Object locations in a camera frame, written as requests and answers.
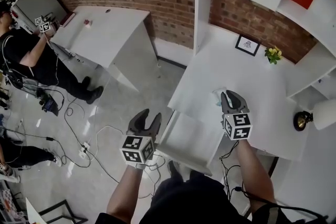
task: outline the lamp base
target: lamp base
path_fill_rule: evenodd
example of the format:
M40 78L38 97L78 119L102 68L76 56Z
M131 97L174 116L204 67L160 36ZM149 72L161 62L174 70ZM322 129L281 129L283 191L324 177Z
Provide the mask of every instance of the lamp base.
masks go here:
M293 125L295 130L301 132L306 128L308 122L313 121L313 114L302 111L295 114L293 119Z

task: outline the concrete floor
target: concrete floor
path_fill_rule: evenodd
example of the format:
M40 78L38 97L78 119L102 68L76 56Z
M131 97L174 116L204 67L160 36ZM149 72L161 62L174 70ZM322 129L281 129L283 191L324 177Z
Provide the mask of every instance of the concrete floor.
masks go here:
M64 117L77 134L78 139L83 143L90 141L90 152L96 153L96 132L106 125L116 127L123 132L127 130L129 120L138 112L145 108L150 109L149 122L159 112L162 113L162 125L159 136L162 135L172 110L167 104L181 79L184 69L159 61L160 68L153 71L153 81L151 81L142 92L135 92L124 85L118 83L102 68L91 69L88 66L78 63L75 60L64 60L64 63L73 71L81 81L85 76L92 77L92 86L106 85L105 91L100 100L92 105L87 105L84 101L76 100L70 107L73 109L72 116L65 116L66 108L73 97L61 91L66 96L64 107L56 117L51 113L41 110L38 101L26 93L12 89L12 111L6 123L8 128L18 126L20 119L23 119L23 126L27 134L51 136L60 141L66 155L81 166L88 166L89 161L81 159L78 155L79 144L74 134L66 124ZM61 96L54 92L55 100L60 103ZM125 163L120 155L121 133L111 127L105 128L98 135L99 151L97 158L105 169L116 180L120 180ZM59 155L62 151L56 142L49 142L45 139L27 137L27 144L41 148L49 148ZM218 158L227 153L233 145L228 138L224 138L210 165L213 178L223 182L223 170ZM261 156L264 166L269 168L272 158ZM154 157L154 162L163 163L163 158ZM237 164L235 152L225 160L227 167ZM153 193L152 181L157 181L159 174L155 171L148 171L143 174L139 196L147 196ZM40 163L29 170L19 172L22 182L20 184L10 184L14 193L22 192L27 197L37 211L41 211L64 199L68 200L72 210L78 216L86 217L89 223L94 223L98 214L104 212L117 184L102 170L96 160L92 160L90 167L80 168L68 160L63 167L51 164ZM161 181L169 177L167 166L160 168ZM230 187L241 185L239 168L233 168L228 177ZM151 195L139 199L133 217L133 223L139 223L142 216L148 210L151 202ZM239 213L243 213L248 206L248 200L240 193L233 193L232 203ZM49 214L46 220L57 216L59 211ZM70 223L59 220L57 223Z

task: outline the power strip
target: power strip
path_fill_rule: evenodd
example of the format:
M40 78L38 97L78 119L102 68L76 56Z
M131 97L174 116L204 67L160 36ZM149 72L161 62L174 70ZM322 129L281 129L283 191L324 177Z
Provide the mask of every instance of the power strip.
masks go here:
M79 157L81 157L82 159L85 159L88 155L87 155L87 151L89 150L90 145L85 142L82 146L82 148L79 150Z

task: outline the lamp shade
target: lamp shade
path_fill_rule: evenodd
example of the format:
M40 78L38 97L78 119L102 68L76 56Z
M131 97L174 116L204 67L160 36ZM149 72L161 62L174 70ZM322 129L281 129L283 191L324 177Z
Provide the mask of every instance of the lamp shade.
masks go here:
M317 103L313 109L314 124L317 130L328 127L336 122L336 100Z

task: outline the table lamp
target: table lamp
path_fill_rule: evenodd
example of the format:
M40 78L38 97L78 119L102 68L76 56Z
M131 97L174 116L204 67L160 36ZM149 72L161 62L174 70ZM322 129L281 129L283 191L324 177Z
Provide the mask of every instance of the table lamp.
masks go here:
M317 130L328 127L336 122L336 100L326 100L314 106L313 113L298 112L294 116L293 124L297 131L303 131L308 122L314 121Z

